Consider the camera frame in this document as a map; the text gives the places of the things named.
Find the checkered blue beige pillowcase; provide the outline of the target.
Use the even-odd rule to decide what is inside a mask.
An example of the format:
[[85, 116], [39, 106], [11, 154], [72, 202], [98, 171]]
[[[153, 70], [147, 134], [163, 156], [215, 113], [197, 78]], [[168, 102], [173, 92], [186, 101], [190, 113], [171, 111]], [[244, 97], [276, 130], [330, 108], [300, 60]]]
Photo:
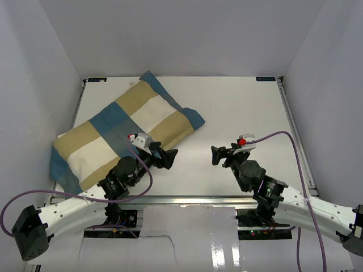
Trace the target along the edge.
[[79, 194], [104, 179], [123, 156], [131, 155], [129, 134], [145, 133], [169, 150], [205, 123], [181, 107], [151, 73], [91, 119], [54, 141], [50, 174], [66, 193]]

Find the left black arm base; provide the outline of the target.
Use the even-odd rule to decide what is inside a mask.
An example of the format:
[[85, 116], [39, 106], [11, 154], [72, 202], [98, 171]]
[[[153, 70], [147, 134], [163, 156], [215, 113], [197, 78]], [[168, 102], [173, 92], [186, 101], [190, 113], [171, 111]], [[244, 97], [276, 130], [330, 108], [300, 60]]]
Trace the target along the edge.
[[137, 210], [123, 210], [118, 204], [108, 204], [105, 208], [106, 225], [122, 225], [128, 228], [137, 226]]

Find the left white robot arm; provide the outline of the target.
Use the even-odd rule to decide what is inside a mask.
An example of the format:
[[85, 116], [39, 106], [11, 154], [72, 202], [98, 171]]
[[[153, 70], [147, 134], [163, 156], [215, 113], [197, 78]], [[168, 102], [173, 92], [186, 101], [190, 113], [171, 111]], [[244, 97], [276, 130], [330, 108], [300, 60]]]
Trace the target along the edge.
[[51, 241], [89, 227], [126, 228], [129, 219], [119, 203], [131, 201], [129, 188], [149, 174], [150, 167], [170, 169], [178, 154], [177, 149], [165, 151], [160, 145], [137, 147], [79, 195], [38, 209], [26, 207], [11, 230], [22, 260], [33, 260], [46, 252]]

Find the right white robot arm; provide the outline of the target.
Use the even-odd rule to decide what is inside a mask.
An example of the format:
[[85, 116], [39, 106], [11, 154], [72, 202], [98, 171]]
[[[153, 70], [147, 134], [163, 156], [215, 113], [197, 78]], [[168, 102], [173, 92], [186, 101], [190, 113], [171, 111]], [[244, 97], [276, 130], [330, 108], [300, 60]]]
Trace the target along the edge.
[[362, 255], [362, 205], [340, 206], [316, 197], [306, 198], [283, 181], [266, 174], [257, 161], [250, 160], [251, 149], [233, 143], [230, 148], [212, 147], [212, 164], [232, 173], [242, 192], [252, 193], [258, 203], [251, 219], [261, 226], [289, 224], [306, 230], [320, 230], [322, 236], [340, 243], [347, 251]]

